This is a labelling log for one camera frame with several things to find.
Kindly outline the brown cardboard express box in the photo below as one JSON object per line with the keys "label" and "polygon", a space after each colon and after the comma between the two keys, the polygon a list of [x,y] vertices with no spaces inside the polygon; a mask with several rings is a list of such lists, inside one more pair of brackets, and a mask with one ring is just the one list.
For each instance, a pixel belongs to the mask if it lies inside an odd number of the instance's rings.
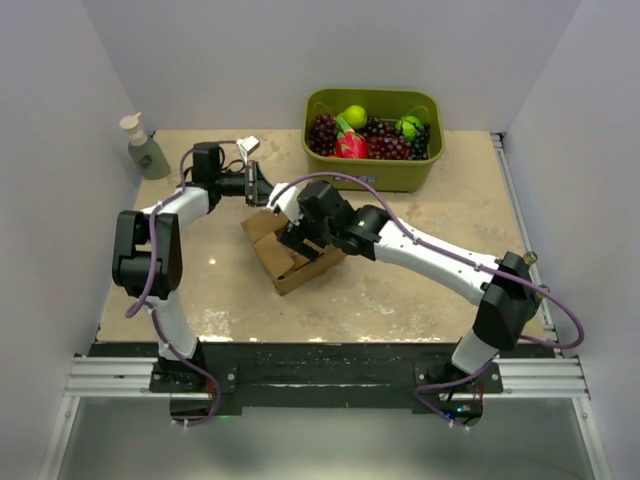
{"label": "brown cardboard express box", "polygon": [[315,260],[279,242],[285,232],[288,219],[262,210],[245,219],[241,226],[251,241],[257,257],[280,296],[285,296],[310,280],[337,266],[346,254],[333,246],[323,249],[313,247],[319,254]]}

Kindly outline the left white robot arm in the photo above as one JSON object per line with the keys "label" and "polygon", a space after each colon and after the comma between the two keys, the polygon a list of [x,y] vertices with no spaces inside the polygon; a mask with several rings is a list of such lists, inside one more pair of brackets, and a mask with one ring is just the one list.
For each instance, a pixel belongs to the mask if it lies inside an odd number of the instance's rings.
{"label": "left white robot arm", "polygon": [[181,234],[224,197],[242,197],[251,207],[266,204],[272,186],[259,163],[250,159],[259,145],[254,136],[196,143],[181,158],[179,184],[168,198],[117,216],[112,278],[133,299],[125,316],[148,312],[159,354],[178,361],[171,378],[185,392],[205,385],[207,368],[193,359],[199,340],[178,292],[183,276]]}

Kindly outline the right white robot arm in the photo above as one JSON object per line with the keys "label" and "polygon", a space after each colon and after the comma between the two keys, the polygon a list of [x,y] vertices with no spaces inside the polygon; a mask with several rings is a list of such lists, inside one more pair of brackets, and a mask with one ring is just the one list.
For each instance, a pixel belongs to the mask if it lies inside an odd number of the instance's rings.
{"label": "right white robot arm", "polygon": [[496,258],[465,250],[411,227],[382,206],[353,208],[324,180],[303,189],[280,183],[270,194],[267,208],[288,219],[281,240],[304,256],[310,254],[305,241],[333,246],[347,255],[418,273],[476,306],[471,330],[459,341],[445,369],[446,382],[456,392],[469,392],[480,382],[482,366],[515,347],[538,309],[523,257],[508,252]]}

